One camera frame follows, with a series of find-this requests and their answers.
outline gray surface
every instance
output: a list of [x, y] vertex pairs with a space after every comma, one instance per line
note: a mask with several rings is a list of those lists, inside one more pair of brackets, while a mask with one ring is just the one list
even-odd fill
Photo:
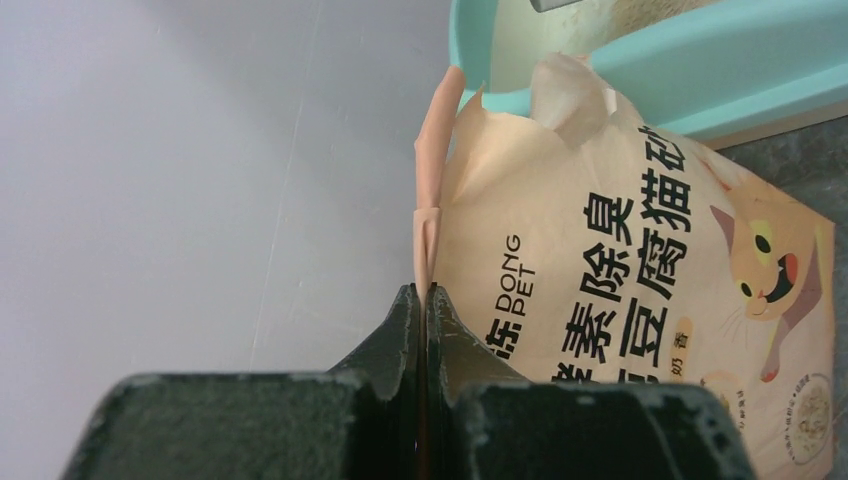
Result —
[[323, 370], [385, 318], [448, 12], [0, 2], [0, 477], [128, 374]]
[[721, 152], [836, 223], [834, 429], [830, 478], [848, 478], [848, 117]]

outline cat face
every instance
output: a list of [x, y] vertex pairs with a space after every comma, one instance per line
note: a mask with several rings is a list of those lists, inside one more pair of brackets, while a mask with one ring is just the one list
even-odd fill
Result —
[[815, 248], [813, 228], [806, 225], [809, 215], [793, 214], [800, 207], [797, 202], [734, 193], [739, 192], [727, 192], [736, 218], [710, 208], [724, 232], [733, 279], [746, 299], [746, 316], [773, 320], [792, 307], [801, 293]]

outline cat ear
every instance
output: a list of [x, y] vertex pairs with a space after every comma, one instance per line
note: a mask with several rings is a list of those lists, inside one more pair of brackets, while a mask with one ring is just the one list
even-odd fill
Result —
[[727, 250], [730, 250], [733, 247], [733, 231], [736, 228], [736, 221], [717, 207], [711, 206], [710, 210], [712, 210], [718, 226], [724, 232], [724, 239], [727, 240]]

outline cat tongue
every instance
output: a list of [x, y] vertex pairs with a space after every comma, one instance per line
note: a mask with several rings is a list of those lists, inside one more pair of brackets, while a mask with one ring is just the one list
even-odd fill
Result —
[[795, 277], [798, 275], [798, 259], [791, 253], [787, 254], [785, 258], [786, 276], [792, 282], [792, 285], [795, 285]]

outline cat litter bag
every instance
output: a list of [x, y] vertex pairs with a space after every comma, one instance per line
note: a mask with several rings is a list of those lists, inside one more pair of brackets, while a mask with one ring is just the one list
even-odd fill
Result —
[[833, 224], [643, 124], [585, 59], [536, 67], [532, 118], [456, 119], [434, 280], [538, 382], [700, 384], [762, 478], [833, 461]]

